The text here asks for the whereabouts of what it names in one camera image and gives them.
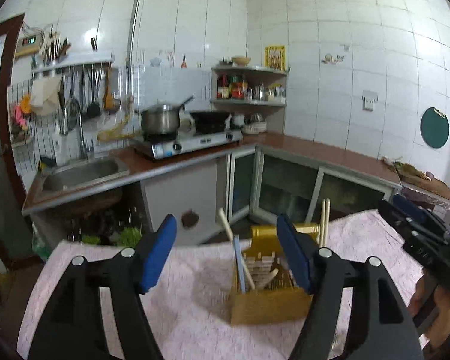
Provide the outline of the person right hand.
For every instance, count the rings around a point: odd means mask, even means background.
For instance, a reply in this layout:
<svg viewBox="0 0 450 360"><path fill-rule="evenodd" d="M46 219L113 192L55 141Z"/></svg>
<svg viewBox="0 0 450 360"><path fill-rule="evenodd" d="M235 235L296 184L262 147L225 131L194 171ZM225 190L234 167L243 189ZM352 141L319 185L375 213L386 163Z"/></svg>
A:
<svg viewBox="0 0 450 360"><path fill-rule="evenodd" d="M415 316L421 306L426 302L426 281L431 276L423 270L422 277L416 282L415 292L410 299L408 311ZM427 346L431 351L437 351L450 336L450 290L442 286L436 286L433 293L433 304L437 310L437 315L432 325L424 333L428 340Z"/></svg>

